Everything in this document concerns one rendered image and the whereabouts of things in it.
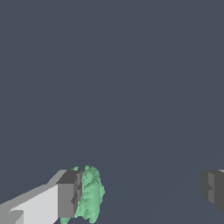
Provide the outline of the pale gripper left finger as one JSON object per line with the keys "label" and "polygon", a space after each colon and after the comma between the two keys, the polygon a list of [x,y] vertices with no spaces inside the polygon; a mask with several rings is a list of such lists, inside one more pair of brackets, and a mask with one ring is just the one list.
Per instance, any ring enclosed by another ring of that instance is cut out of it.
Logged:
{"label": "pale gripper left finger", "polygon": [[45,185],[0,205],[0,224],[53,224],[73,218],[81,199],[82,171],[59,170]]}

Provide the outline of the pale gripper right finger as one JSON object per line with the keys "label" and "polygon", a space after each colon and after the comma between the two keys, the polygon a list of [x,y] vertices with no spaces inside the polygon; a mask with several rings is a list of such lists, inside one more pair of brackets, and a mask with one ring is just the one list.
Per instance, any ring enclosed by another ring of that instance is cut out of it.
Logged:
{"label": "pale gripper right finger", "polygon": [[203,196],[224,214],[224,170],[202,171],[200,178]]}

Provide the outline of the green lumpy object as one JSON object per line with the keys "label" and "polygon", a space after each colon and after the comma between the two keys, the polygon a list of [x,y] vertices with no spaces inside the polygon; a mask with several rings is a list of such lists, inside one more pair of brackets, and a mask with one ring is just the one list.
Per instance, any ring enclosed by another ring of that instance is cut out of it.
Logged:
{"label": "green lumpy object", "polygon": [[79,171],[75,166],[62,175],[57,185],[60,224],[68,224],[71,218],[78,217],[95,224],[105,194],[99,171],[89,165]]}

